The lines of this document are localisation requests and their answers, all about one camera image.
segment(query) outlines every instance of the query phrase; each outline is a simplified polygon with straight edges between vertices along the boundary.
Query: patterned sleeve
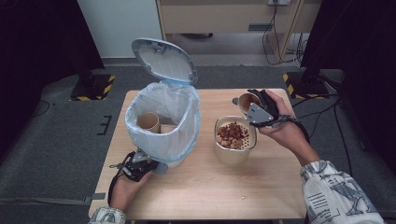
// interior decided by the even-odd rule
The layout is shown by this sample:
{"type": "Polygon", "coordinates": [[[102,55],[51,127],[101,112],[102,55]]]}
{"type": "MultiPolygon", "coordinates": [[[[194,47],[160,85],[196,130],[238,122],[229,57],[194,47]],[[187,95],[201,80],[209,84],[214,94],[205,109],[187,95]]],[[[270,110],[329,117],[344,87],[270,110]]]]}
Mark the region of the patterned sleeve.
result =
{"type": "Polygon", "coordinates": [[[331,162],[311,162],[300,174],[311,223],[385,223],[358,183],[331,162]]]}
{"type": "Polygon", "coordinates": [[[125,214],[115,208],[100,207],[93,213],[89,224],[124,224],[125,214]]]}

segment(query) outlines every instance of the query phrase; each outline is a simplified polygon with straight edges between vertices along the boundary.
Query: wall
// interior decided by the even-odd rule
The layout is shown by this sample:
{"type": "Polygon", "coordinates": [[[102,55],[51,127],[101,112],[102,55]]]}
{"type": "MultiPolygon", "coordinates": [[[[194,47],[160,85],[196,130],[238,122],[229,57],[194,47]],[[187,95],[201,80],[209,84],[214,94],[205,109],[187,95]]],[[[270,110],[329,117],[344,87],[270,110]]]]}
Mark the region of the wall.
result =
{"type": "Polygon", "coordinates": [[[101,58],[134,58],[134,39],[163,39],[156,0],[78,0],[78,4],[101,58]]]}

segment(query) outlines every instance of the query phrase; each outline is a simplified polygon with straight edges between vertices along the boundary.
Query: yellow and black tape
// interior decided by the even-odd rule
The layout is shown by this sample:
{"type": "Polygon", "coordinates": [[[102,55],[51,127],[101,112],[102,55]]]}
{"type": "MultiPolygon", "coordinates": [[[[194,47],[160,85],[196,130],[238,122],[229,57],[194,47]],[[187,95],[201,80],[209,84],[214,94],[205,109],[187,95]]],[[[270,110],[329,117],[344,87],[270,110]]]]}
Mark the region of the yellow and black tape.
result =
{"type": "Polygon", "coordinates": [[[295,89],[293,88],[293,85],[290,82],[288,74],[283,75],[283,80],[285,81],[286,87],[288,88],[289,95],[290,95],[291,99],[309,99],[309,98],[325,99],[325,97],[320,96],[318,94],[298,94],[298,93],[296,93],[295,89]]]}
{"type": "Polygon", "coordinates": [[[77,96],[77,97],[70,97],[70,100],[71,101],[105,100],[107,95],[108,95],[108,92],[111,89],[111,86],[113,85],[113,81],[114,81],[115,78],[116,78],[116,76],[110,76],[108,78],[108,82],[106,84],[106,87],[103,90],[103,93],[100,94],[100,95],[96,95],[96,96],[84,96],[84,95],[81,95],[81,96],[77,96]]]}

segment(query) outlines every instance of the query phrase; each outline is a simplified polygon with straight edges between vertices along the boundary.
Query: hand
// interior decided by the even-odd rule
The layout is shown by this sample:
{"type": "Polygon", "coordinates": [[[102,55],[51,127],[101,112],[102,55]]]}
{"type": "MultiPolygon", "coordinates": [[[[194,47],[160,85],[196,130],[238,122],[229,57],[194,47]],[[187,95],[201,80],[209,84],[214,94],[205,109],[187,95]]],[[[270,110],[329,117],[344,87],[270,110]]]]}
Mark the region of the hand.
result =
{"type": "MultiPolygon", "coordinates": [[[[295,116],[286,107],[282,97],[277,96],[271,91],[265,90],[275,102],[280,115],[295,116]]],[[[296,155],[302,166],[312,161],[319,161],[318,153],[306,142],[301,129],[293,122],[281,122],[276,127],[261,127],[259,133],[267,135],[276,140],[282,147],[288,148],[296,155]]]]}
{"type": "Polygon", "coordinates": [[[139,182],[134,182],[125,175],[120,176],[113,189],[110,207],[126,212],[136,193],[149,181],[151,175],[152,172],[148,172],[139,182]]]}

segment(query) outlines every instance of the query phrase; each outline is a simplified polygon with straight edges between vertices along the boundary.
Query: plastic bag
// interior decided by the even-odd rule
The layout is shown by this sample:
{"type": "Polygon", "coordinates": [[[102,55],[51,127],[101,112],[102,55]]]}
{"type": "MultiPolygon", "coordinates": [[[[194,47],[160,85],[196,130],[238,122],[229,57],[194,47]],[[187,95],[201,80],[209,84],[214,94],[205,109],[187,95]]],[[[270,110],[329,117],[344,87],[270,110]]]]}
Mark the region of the plastic bag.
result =
{"type": "Polygon", "coordinates": [[[140,91],[125,113],[125,123],[135,146],[152,159],[174,162],[193,149],[200,126],[200,99],[196,89],[187,84],[166,81],[151,83],[140,91]],[[170,133],[152,133],[136,125],[137,118],[154,112],[162,120],[170,119],[177,127],[170,133]]]}

